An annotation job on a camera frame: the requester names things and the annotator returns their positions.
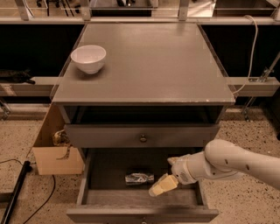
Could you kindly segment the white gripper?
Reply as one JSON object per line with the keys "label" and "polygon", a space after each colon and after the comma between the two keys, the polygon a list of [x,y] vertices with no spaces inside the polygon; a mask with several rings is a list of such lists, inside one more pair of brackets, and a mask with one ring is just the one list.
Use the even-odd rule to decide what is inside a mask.
{"label": "white gripper", "polygon": [[164,174],[149,190],[151,197],[156,197],[162,193],[175,189],[178,184],[190,185],[196,182],[196,179],[189,172],[187,162],[189,154],[181,157],[168,157],[167,162],[171,165],[171,173]]}

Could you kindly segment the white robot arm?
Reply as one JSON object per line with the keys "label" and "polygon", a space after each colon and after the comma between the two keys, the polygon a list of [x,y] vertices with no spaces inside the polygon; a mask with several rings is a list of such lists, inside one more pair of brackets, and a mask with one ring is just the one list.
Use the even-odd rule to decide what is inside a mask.
{"label": "white robot arm", "polygon": [[229,141],[214,139],[195,154],[169,157],[171,174],[164,174],[149,190],[151,197],[169,192],[179,184],[202,179],[238,179],[243,173],[280,189],[280,159],[245,150]]}

